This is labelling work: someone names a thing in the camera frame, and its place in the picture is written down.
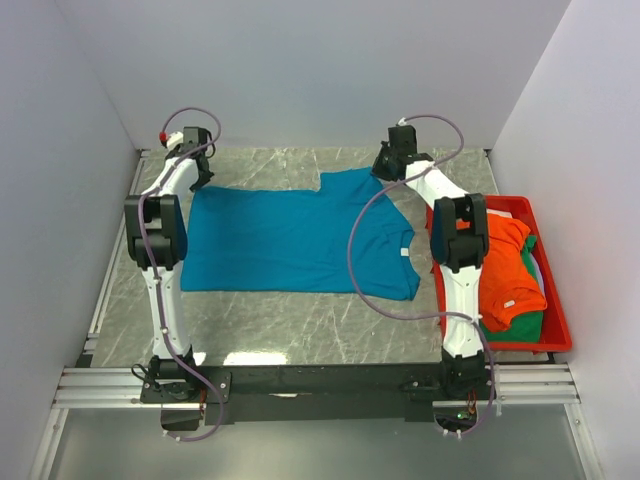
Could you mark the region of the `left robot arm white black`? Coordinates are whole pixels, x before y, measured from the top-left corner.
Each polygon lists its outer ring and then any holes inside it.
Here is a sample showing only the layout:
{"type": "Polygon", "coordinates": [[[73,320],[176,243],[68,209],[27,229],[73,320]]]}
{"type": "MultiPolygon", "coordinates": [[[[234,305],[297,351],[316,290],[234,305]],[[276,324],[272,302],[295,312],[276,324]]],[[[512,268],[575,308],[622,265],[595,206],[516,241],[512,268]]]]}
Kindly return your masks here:
{"type": "Polygon", "coordinates": [[[207,398],[207,385],[195,373],[182,305],[180,279],[188,240],[181,201],[213,177],[212,139],[203,127],[161,132],[161,144],[168,149],[161,173],[142,193],[129,195],[124,202],[127,251],[144,279],[153,325],[149,365],[132,368],[134,374],[142,374],[144,403],[207,398]]]}

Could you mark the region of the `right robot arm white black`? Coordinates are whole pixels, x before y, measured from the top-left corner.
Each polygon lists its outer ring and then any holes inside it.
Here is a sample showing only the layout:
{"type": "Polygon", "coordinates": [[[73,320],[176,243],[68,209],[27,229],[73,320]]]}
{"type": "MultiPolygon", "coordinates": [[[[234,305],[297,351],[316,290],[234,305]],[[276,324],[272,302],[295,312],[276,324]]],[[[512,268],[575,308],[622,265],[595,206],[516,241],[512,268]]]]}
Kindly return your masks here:
{"type": "Polygon", "coordinates": [[[486,338],[480,329],[479,287],[489,251],[485,196],[449,179],[439,162],[418,151],[416,129],[405,118],[388,129],[373,163],[374,176],[408,186],[431,212],[431,257],[444,285],[442,371],[444,395],[460,399],[488,380],[486,338]]]}

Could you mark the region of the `teal t shirt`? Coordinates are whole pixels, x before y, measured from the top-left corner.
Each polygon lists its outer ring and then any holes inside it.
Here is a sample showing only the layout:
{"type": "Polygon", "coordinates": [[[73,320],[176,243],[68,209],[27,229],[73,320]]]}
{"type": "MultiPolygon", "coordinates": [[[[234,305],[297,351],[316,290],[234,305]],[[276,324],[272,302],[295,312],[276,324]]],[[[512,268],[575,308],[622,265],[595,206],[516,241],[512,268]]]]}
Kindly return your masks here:
{"type": "Polygon", "coordinates": [[[414,230],[382,190],[367,168],[325,172],[317,190],[205,187],[190,209],[181,288],[411,300],[414,230]]]}

